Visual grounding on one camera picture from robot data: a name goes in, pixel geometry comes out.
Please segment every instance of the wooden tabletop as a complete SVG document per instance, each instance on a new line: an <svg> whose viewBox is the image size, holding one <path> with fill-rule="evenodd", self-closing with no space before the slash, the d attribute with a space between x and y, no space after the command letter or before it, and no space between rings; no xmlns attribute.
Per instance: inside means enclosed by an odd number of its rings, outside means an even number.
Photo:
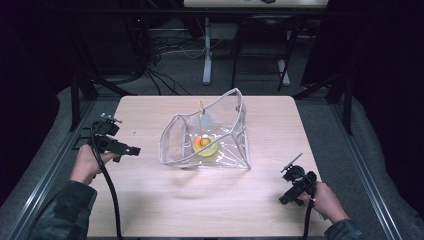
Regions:
<svg viewBox="0 0 424 240"><path fill-rule="evenodd" d="M280 171L296 161L305 171L317 166L294 100L287 96L244 96L246 131L252 169L182 170L159 162L162 132L177 113L193 113L218 96L129 96L115 118L115 136L141 148L139 156L108 163L127 237L272 237L301 236L306 207L282 205L292 185ZM88 236L116 236L113 202L102 175ZM322 236L331 225L312 211L310 236Z"/></svg>
<svg viewBox="0 0 424 240"><path fill-rule="evenodd" d="M261 0L184 0L185 7L206 8L325 8L328 0L276 0L267 4Z"/></svg>

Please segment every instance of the sleeve cuff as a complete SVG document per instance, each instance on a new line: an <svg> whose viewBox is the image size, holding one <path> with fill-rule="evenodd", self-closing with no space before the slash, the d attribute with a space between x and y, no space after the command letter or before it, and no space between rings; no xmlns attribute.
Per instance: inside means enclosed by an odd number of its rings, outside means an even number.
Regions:
<svg viewBox="0 0 424 240"><path fill-rule="evenodd" d="M329 240L365 239L365 235L351 219L344 219L333 224L324 232L324 235Z"/></svg>

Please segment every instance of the gray carpet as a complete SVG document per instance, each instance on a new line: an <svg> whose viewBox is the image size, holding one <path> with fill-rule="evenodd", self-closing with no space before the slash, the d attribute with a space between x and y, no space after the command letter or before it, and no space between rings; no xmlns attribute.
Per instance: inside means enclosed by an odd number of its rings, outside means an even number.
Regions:
<svg viewBox="0 0 424 240"><path fill-rule="evenodd" d="M272 81L239 82L237 87L244 95L292 96L300 92L302 90L300 79L311 46L310 41L298 41L288 70L292 84L290 87L283 88L281 92L276 91L278 83ZM202 84L204 55L198 58L190 58L181 52L165 54L162 55L157 66L152 65L150 69L172 76L172 80L166 78L162 80L172 87L173 81L177 81L192 95L221 95L229 90L231 85L230 47L231 45L221 42L214 49L212 83L209 86ZM162 95L172 94L172 91L167 89L161 80L156 79L155 81L159 85ZM145 75L136 81L119 86L138 95L158 94L154 82ZM176 85L175 91L187 95L188 93L185 93L183 88ZM119 97L105 87L97 86L97 89L101 94L97 102L91 105L82 99L82 103L87 106L86 109L90 110L81 124L84 127L88 127L91 122L97 120L101 113L113 114L116 110ZM322 100L325 92L325 90L321 90L310 99L297 101L299 113L322 179L336 192L349 216L357 221L368 239L388 239L376 214L374 203L370 200L369 194L359 179L357 167L354 164L355 157L346 142L343 129L338 127L337 121L339 120L332 108ZM73 142L69 141L71 134L68 132L71 125L70 90L65 89L58 95L58 98L61 101L61 108L54 126L18 186L0 209L0 224L2 226L0 239L7 239L11 236L10 233L16 232L16 229L24 232L19 233L19 236L26 235L31 222L25 223L26 226L16 226L15 224L21 224L18 220L26 214L22 210L30 204L28 200L37 187L39 179L45 174L47 166L50 166L53 161L57 161L58 157L63 155L63 164L59 165L54 181L51 182L48 189L48 194L42 200L50 199L63 186L72 169L76 151L70 150ZM400 235L403 239L424 239L424 224L418 214L399 196L394 184L386 174L384 156L381 153L378 140L360 103L357 101L354 101L353 104L352 129L355 142L361 150ZM81 130L79 134L84 135L84 131Z"/></svg>

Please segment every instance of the yellow object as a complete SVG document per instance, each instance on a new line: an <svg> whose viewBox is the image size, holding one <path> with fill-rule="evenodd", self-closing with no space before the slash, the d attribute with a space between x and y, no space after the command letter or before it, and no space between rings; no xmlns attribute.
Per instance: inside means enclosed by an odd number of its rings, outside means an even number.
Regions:
<svg viewBox="0 0 424 240"><path fill-rule="evenodd" d="M195 152L202 150L205 146L213 142L215 138L213 136L209 136L207 134L203 134L202 136L197 136L193 141L193 149ZM207 147L205 150L199 153L202 157L209 157L214 154L218 150L218 144L214 143L212 146Z"/></svg>

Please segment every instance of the camouflage sleeve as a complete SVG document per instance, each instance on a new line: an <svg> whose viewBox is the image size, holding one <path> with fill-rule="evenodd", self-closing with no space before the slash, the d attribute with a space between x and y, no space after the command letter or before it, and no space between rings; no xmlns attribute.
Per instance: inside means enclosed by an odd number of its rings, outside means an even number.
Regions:
<svg viewBox="0 0 424 240"><path fill-rule="evenodd" d="M30 239L86 239L97 192L68 181L38 217Z"/></svg>
<svg viewBox="0 0 424 240"><path fill-rule="evenodd" d="M324 233L328 240L359 240L365 235L359 230L353 220L345 219L333 224Z"/></svg>

